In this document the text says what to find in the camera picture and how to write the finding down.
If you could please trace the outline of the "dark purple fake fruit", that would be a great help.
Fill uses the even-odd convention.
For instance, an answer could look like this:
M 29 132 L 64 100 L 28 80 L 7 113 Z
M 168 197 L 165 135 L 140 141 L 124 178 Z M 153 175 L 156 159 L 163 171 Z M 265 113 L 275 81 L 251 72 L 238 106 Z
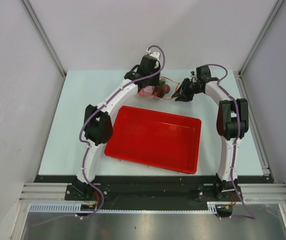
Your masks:
M 164 93 L 164 91 L 163 91 L 161 86 L 156 86 L 154 88 L 153 95 L 155 95 L 156 97 L 162 99 L 164 97 L 165 93 Z

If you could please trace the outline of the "dark maroon fake fig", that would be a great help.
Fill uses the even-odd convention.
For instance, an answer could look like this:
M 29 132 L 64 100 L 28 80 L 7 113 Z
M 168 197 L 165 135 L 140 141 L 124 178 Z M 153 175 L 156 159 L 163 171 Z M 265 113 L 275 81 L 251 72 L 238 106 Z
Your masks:
M 162 85 L 162 89 L 164 91 L 165 94 L 168 94 L 171 90 L 170 86 L 168 84 L 164 84 Z

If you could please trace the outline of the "clear zip top bag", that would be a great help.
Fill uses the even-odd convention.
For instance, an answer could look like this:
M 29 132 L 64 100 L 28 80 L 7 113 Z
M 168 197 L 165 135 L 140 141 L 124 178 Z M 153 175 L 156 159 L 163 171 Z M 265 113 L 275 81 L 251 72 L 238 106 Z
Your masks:
M 172 95 L 180 87 L 182 82 L 172 80 L 167 76 L 160 76 L 159 84 L 157 86 L 147 86 L 138 92 L 141 98 L 153 98 L 158 100 L 172 100 Z

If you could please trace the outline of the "red fake apple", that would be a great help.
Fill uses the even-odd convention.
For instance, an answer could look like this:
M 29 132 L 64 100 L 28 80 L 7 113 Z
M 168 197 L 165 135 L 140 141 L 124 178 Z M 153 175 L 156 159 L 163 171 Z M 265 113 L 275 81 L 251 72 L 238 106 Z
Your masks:
M 153 89 L 152 88 L 143 88 L 139 91 L 138 95 L 142 98 L 147 98 L 149 97 L 153 92 Z

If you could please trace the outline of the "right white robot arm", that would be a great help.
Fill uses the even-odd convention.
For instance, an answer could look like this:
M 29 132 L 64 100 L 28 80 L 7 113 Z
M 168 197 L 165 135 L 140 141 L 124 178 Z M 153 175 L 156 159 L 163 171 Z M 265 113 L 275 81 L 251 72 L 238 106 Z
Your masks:
M 209 188 L 219 201 L 241 199 L 236 171 L 240 143 L 249 130 L 248 101 L 233 97 L 221 81 L 228 75 L 219 64 L 206 64 L 195 68 L 191 78 L 186 78 L 173 93 L 177 102 L 190 102 L 194 95 L 205 94 L 218 106 L 216 129 L 221 137 L 221 160 L 216 173 L 216 182 Z

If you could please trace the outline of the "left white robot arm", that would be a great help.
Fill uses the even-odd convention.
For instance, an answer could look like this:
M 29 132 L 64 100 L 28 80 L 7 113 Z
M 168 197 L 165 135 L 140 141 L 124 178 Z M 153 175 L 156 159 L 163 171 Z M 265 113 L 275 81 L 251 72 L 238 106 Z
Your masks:
M 161 57 L 163 54 L 158 51 L 147 51 L 141 63 L 125 74 L 120 85 L 109 97 L 98 105 L 86 107 L 84 124 L 79 134 L 79 140 L 86 144 L 86 149 L 80 170 L 70 190 L 75 191 L 81 199 L 91 198 L 96 191 L 92 184 L 97 166 L 95 154 L 111 139 L 114 116 L 127 99 L 139 93 L 144 87 L 156 86 L 159 83 L 160 72 L 164 67 L 164 64 L 160 63 Z

